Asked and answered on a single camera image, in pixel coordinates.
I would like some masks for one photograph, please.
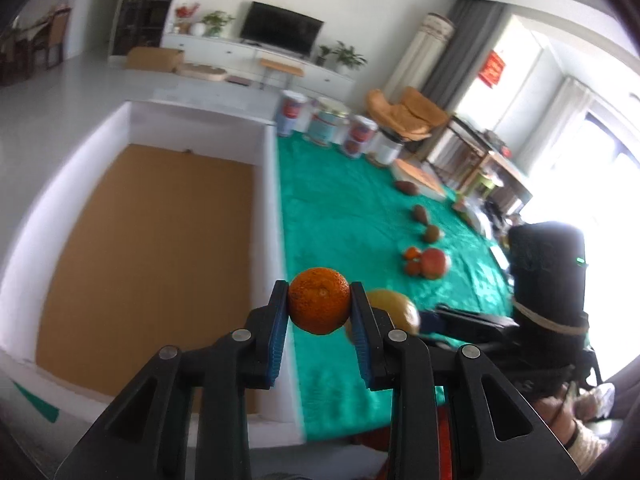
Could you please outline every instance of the flower pot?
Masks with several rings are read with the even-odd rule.
[[[207,25],[202,22],[193,23],[189,28],[189,33],[192,36],[204,36],[204,33],[207,31]]]
[[[349,68],[346,65],[343,65],[342,63],[338,63],[335,66],[335,71],[340,75],[350,75],[351,74],[351,68]]]

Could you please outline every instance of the wooden stool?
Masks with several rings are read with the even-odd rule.
[[[264,84],[267,81],[267,78],[271,75],[271,72],[274,70],[277,72],[284,72],[289,74],[287,79],[287,84],[285,86],[288,89],[291,86],[291,81],[293,81],[294,76],[302,77],[305,75],[305,72],[299,66],[287,65],[284,63],[280,63],[277,61],[273,61],[271,59],[260,60],[260,64],[264,67],[264,76],[262,76],[262,82],[260,83],[260,90],[264,89]]]

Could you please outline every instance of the metal screw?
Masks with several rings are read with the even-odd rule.
[[[469,359],[477,359],[480,357],[480,350],[477,346],[464,345],[462,347],[462,355],[464,357],[468,357]]]
[[[406,332],[404,330],[400,330],[399,328],[390,330],[388,336],[391,341],[395,341],[396,343],[406,341]]]
[[[245,328],[239,328],[238,330],[234,330],[231,337],[234,341],[247,341],[251,338],[251,332]]]
[[[173,359],[178,355],[178,349],[175,346],[163,346],[158,355],[164,360]]]

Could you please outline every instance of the red sign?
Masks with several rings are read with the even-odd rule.
[[[478,77],[489,88],[493,88],[500,82],[500,76],[502,76],[503,70],[504,61],[492,50],[482,70],[478,73]]]

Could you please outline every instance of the television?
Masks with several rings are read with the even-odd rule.
[[[240,38],[309,56],[324,22],[304,14],[252,2]]]

